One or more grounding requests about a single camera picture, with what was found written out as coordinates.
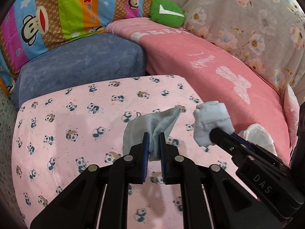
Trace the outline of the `light blue sock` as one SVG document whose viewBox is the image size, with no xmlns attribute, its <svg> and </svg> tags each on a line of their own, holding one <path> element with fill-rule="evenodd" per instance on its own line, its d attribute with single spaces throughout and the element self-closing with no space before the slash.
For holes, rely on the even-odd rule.
<svg viewBox="0 0 305 229">
<path fill-rule="evenodd" d="M 195 120 L 193 137 L 199 147 L 214 145 L 209 138 L 214 128 L 220 128 L 228 134 L 235 131 L 224 103 L 209 101 L 198 104 L 193 116 Z"/>
</svg>

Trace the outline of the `grey light sock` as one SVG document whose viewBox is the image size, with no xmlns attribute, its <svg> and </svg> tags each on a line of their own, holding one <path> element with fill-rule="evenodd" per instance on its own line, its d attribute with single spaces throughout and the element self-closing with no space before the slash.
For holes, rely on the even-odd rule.
<svg viewBox="0 0 305 229">
<path fill-rule="evenodd" d="M 149 134 L 149 161 L 160 160 L 159 134 L 168 138 L 181 113 L 175 106 L 168 110 L 141 115 L 127 123 L 123 136 L 123 154 L 127 155 L 132 146 L 142 143 L 144 133 Z"/>
</svg>

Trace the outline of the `pink towel blanket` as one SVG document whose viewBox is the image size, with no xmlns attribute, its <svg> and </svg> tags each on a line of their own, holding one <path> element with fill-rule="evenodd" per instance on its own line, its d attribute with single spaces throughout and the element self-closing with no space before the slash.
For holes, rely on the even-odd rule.
<svg viewBox="0 0 305 229">
<path fill-rule="evenodd" d="M 242 61 L 183 28 L 132 18 L 114 21 L 105 31 L 142 46 L 149 74 L 181 76 L 202 102 L 224 103 L 236 132 L 253 123 L 262 125 L 278 156 L 290 161 L 299 120 L 299 103 L 290 86 L 280 96 Z"/>
</svg>

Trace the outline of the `pink panda print sheet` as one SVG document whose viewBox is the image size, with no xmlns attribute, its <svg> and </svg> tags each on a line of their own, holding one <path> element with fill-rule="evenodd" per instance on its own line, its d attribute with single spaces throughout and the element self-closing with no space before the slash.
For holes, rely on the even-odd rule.
<svg viewBox="0 0 305 229">
<path fill-rule="evenodd" d="M 12 179 L 22 217 L 30 225 L 90 164 L 107 166 L 122 156 L 127 123 L 138 116 L 182 108 L 168 142 L 196 164 L 236 166 L 218 146 L 193 139 L 200 99 L 183 77 L 132 77 L 81 85 L 25 102 L 12 140 Z"/>
</svg>

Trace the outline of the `blue velvet cushion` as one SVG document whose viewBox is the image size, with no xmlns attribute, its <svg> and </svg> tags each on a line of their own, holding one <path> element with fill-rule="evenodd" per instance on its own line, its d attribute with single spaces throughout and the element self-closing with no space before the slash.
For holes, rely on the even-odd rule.
<svg viewBox="0 0 305 229">
<path fill-rule="evenodd" d="M 30 60 L 11 95 L 16 110 L 33 98 L 83 84 L 141 77 L 146 72 L 143 47 L 114 34 L 96 34 L 56 47 Z"/>
</svg>

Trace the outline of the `speckled white bedsheet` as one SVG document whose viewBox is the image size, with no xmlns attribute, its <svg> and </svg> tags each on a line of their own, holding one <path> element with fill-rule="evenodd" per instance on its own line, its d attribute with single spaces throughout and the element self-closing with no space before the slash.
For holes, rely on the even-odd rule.
<svg viewBox="0 0 305 229">
<path fill-rule="evenodd" d="M 26 228 L 12 181 L 11 153 L 17 111 L 1 90 L 1 228 Z"/>
</svg>

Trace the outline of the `floral grey blanket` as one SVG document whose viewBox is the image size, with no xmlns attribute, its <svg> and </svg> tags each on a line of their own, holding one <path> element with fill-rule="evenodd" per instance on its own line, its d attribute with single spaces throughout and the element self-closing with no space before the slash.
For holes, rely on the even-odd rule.
<svg viewBox="0 0 305 229">
<path fill-rule="evenodd" d="M 184 28 L 229 52 L 279 93 L 304 75 L 304 11 L 296 0 L 171 0 Z"/>
</svg>

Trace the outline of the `green plush pillow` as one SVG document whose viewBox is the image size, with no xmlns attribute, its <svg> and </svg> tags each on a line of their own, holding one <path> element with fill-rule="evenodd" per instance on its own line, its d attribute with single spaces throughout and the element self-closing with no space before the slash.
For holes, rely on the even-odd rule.
<svg viewBox="0 0 305 229">
<path fill-rule="evenodd" d="M 155 0 L 149 11 L 149 19 L 156 23 L 179 28 L 184 24 L 183 10 L 170 0 Z"/>
</svg>

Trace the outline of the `colourful monkey print quilt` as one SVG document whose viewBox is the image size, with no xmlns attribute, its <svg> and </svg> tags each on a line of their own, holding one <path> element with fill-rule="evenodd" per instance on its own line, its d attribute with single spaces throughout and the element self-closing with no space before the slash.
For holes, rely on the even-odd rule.
<svg viewBox="0 0 305 229">
<path fill-rule="evenodd" d="M 118 19 L 147 17 L 153 0 L 1 0 L 1 88 L 10 95 L 23 65 Z"/>
</svg>

